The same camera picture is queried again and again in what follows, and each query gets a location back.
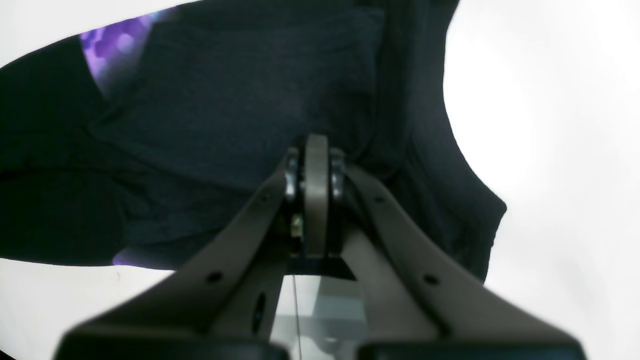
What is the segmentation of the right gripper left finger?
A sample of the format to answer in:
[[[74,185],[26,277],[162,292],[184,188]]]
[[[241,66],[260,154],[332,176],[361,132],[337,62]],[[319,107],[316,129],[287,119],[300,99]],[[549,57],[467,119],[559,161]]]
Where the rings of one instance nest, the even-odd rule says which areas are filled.
[[[181,269],[68,331],[57,360],[288,360],[270,343],[291,258],[291,148],[237,216]]]

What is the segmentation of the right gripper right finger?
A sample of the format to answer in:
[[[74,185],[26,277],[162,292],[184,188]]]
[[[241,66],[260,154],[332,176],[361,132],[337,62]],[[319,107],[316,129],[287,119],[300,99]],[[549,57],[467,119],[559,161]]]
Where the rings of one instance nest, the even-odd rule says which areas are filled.
[[[359,360],[584,360],[580,342],[488,290],[324,136],[304,144],[304,259],[362,291]]]

